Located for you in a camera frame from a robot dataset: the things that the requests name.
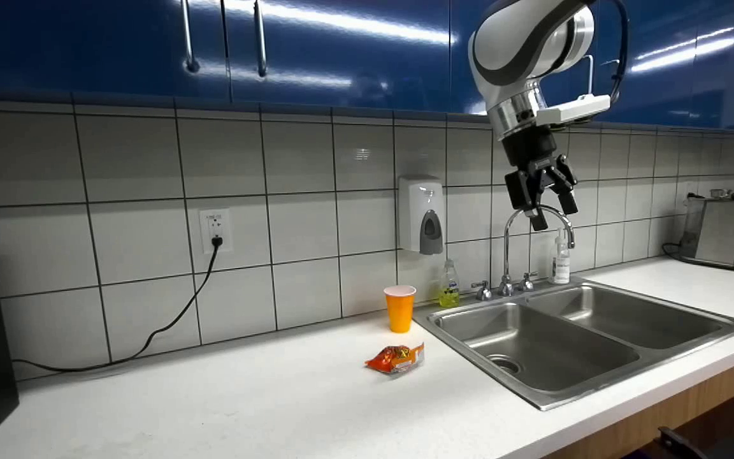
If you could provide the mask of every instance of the power outlet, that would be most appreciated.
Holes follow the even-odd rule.
[[[204,209],[198,212],[198,230],[201,230],[201,242],[204,253],[210,254],[214,237],[220,237],[218,253],[231,253],[231,212],[229,209]]]

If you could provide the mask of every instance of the stainless steel sink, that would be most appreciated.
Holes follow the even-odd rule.
[[[734,334],[734,319],[598,284],[547,287],[415,320],[540,411]]]

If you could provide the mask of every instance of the white tile wall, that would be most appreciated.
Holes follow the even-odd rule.
[[[275,263],[335,254],[334,194],[270,198],[270,245]]]
[[[173,119],[78,116],[78,138],[89,198],[171,198],[182,194]]]
[[[393,189],[393,126],[389,124],[334,124],[335,186]]]
[[[201,239],[201,212],[208,209],[231,212],[231,239],[223,239],[223,250],[229,253],[217,253],[217,270],[270,263],[264,195],[187,198],[187,235],[195,272],[206,272],[210,259],[210,245],[206,253],[206,242]]]
[[[446,182],[492,182],[492,133],[486,126],[449,126]]]
[[[182,202],[94,204],[105,283],[191,272]]]
[[[330,124],[264,121],[268,190],[334,190]]]
[[[83,205],[0,209],[0,292],[97,284]]]
[[[50,202],[83,202],[73,119],[0,111],[0,204]]]
[[[108,361],[105,309],[97,287],[1,301],[12,360],[52,367]]]
[[[572,270],[655,254],[686,222],[686,190],[734,190],[734,133],[567,126],[554,143],[581,175]],[[206,270],[201,209],[231,212],[229,253],[152,351],[382,310],[389,283],[417,284],[427,304],[446,256],[464,287],[497,284],[507,171],[484,119],[0,102],[8,329],[50,364],[134,351]],[[431,256],[395,250],[395,177],[423,174],[449,195],[449,245]],[[533,235],[514,222],[512,278],[549,272],[547,225]]]
[[[393,190],[339,194],[339,253],[395,250]]]
[[[198,296],[198,329],[204,344],[275,330],[270,267],[214,272]]]
[[[303,325],[342,316],[335,259],[275,265],[277,325]]]
[[[344,316],[382,310],[385,284],[395,284],[395,253],[342,256]]]
[[[181,119],[185,194],[264,194],[260,138],[260,121]]]
[[[182,310],[191,296],[192,296],[191,276],[106,284],[105,306],[106,306],[112,357],[124,360],[134,355],[149,330],[166,325]],[[195,344],[198,344],[195,309],[191,306],[185,316],[171,330],[158,334],[158,339],[143,355],[158,355]]]

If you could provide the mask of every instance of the robotic arm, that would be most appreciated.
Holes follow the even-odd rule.
[[[547,124],[572,121],[612,107],[609,93],[584,93],[544,107],[537,86],[543,77],[571,69],[585,56],[593,40],[591,1],[497,0],[468,37],[474,84],[486,102],[497,140],[516,168],[503,175],[512,205],[523,209],[534,230],[547,226],[537,205],[544,186],[558,194],[566,213],[576,213],[576,177],[567,157],[554,153]]]

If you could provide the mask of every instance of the white countertop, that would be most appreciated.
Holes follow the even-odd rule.
[[[591,281],[734,316],[730,270],[652,259]],[[417,341],[417,370],[363,370]],[[28,381],[0,459],[543,455],[728,367],[734,337],[543,413],[419,325],[367,316]]]

